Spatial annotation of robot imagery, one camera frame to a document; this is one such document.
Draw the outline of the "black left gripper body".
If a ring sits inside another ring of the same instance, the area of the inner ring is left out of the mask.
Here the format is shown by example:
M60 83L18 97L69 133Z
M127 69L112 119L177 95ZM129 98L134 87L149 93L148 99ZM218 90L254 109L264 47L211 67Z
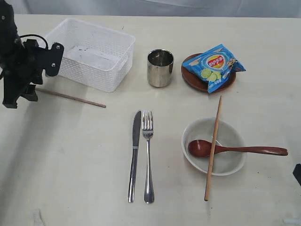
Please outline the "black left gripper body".
M37 62L47 47L40 47L36 39L1 39L0 67L4 94L36 94L36 86L43 83Z

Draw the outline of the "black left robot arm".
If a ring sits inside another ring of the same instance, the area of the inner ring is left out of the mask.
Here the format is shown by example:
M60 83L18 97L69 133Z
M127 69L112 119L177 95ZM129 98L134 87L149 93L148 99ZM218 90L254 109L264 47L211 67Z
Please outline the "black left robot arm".
M12 5L0 2L0 73L4 80L3 105L16 109L20 97L38 101L36 85L43 83L42 75L57 76L63 59L64 46L55 42L41 47L37 34L18 35Z

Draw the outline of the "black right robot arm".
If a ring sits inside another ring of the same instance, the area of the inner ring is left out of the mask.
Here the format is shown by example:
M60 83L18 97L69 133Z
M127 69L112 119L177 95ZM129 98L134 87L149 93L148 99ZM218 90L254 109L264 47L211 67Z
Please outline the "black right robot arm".
M298 181L299 185L301 185L301 164L300 163L295 165L295 168L293 170L293 176Z

